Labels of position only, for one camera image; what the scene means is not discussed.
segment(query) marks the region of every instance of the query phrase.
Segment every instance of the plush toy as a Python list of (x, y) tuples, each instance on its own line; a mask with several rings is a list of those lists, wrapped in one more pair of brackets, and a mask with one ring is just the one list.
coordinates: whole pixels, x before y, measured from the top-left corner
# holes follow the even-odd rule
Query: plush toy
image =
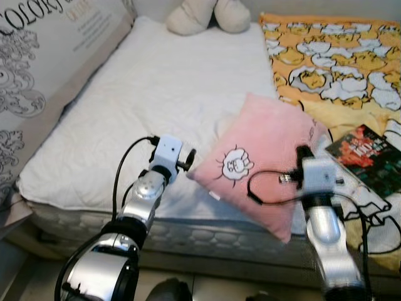
[(219, 26), (229, 33), (245, 31), (251, 24), (251, 13), (240, 0), (184, 0), (167, 18), (167, 28), (182, 36), (200, 33), (213, 10)]

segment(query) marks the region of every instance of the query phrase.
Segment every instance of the cartoon print blanket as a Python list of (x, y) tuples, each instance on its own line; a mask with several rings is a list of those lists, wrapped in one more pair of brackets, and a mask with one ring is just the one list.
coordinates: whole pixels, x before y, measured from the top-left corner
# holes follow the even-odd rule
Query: cartoon print blanket
[[(333, 140), (366, 124), (401, 146), (398, 23), (272, 14), (261, 14), (259, 22), (280, 100), (324, 123)], [(369, 219), (370, 256), (399, 270), (401, 194), (382, 200), (355, 183), (349, 186)], [(343, 207), (348, 242), (360, 249), (360, 222), (351, 207)]]

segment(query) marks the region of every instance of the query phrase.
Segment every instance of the pink pillow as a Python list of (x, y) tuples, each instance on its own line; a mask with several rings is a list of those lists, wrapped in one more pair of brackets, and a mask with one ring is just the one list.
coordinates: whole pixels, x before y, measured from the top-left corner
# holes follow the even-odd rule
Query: pink pillow
[(297, 146), (306, 144), (313, 150), (323, 134), (327, 129), (298, 107), (248, 94), (241, 114), (188, 177), (287, 243), (294, 203), (261, 206), (247, 196), (248, 182), (251, 192), (265, 203), (294, 198), (296, 184), (280, 184), (279, 174), (263, 171), (295, 169)]

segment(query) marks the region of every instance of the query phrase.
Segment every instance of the book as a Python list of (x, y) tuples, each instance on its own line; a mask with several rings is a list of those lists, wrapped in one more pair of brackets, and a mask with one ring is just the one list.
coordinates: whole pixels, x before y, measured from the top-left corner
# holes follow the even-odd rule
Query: book
[(401, 152), (366, 125), (326, 151), (381, 198), (401, 190)]

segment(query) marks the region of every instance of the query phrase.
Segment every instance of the white bedsheet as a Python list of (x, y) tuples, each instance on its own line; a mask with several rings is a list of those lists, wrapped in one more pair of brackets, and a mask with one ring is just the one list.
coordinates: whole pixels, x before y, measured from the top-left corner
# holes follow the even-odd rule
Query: white bedsheet
[[(217, 141), (219, 121), (238, 114), (247, 92), (277, 96), (257, 24), (242, 34), (212, 28), (181, 37), (140, 17), (28, 162), (18, 181), (21, 194), (61, 209), (111, 211), (115, 172), (134, 140), (174, 135), (186, 142), (183, 160), (197, 149), (196, 165)], [(147, 168), (151, 150), (144, 143), (127, 157), (119, 203)], [(293, 232), (302, 233), (297, 212)], [(157, 217), (247, 220), (182, 172), (167, 188)]]

